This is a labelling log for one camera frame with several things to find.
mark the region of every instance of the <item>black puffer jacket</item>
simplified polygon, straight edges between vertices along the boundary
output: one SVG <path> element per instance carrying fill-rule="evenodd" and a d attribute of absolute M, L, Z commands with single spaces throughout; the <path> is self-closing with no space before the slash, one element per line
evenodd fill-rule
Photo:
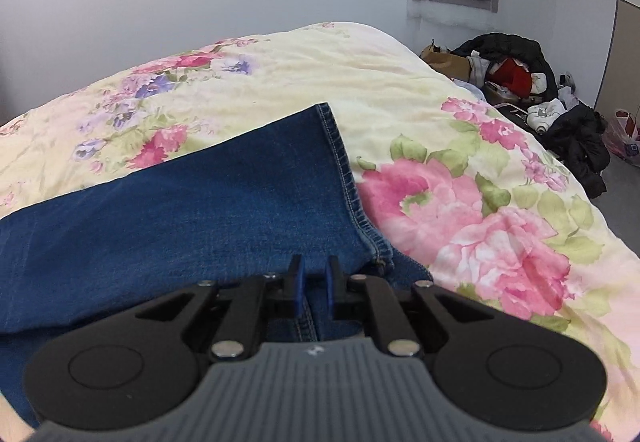
<path fill-rule="evenodd" d="M 557 153 L 584 187 L 589 198 L 607 190 L 600 171 L 609 165 L 609 151 L 602 142 L 607 121 L 590 107 L 579 104 L 556 118 L 540 143 Z"/>
<path fill-rule="evenodd" d="M 540 43 L 537 41 L 515 34 L 493 32 L 464 42 L 452 54 L 468 57 L 471 56 L 473 50 L 477 50 L 480 57 L 489 61 L 502 61 L 508 56 L 522 61 L 527 64 L 530 72 L 541 72 L 546 76 L 546 91 L 541 94 L 545 101 L 550 101 L 558 96 L 556 77 L 549 63 L 546 62 Z"/>

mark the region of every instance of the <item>bed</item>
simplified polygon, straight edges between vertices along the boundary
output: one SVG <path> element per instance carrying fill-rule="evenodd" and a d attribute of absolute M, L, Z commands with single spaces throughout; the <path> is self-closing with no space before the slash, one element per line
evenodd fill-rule
<path fill-rule="evenodd" d="M 376 227 L 438 284 L 589 345 L 609 379 L 593 426 L 635 437 L 638 257 L 531 135 L 371 27 L 225 39 L 15 118 L 0 128 L 0 218 L 323 101 Z M 2 422 L 24 433 L 0 416 L 0 436 Z"/>

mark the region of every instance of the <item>jeans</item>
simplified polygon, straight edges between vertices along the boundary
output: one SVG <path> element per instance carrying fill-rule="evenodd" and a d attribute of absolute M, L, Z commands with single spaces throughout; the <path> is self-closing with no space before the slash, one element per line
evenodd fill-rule
<path fill-rule="evenodd" d="M 20 376 L 49 338 L 201 279 L 285 272 L 294 254 L 308 274 L 334 254 L 395 286 L 431 278 L 365 216 L 327 104 L 18 210 L 0 220 L 0 390 L 34 424 Z M 272 340 L 353 333 L 323 289 L 306 298 Z"/>

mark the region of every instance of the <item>floor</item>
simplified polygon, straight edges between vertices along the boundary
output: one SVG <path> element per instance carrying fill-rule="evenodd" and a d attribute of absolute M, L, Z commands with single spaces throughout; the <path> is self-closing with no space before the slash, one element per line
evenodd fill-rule
<path fill-rule="evenodd" d="M 640 256 L 640 167 L 612 155 L 602 177 L 607 192 L 591 202 L 604 215 L 609 229 Z"/>

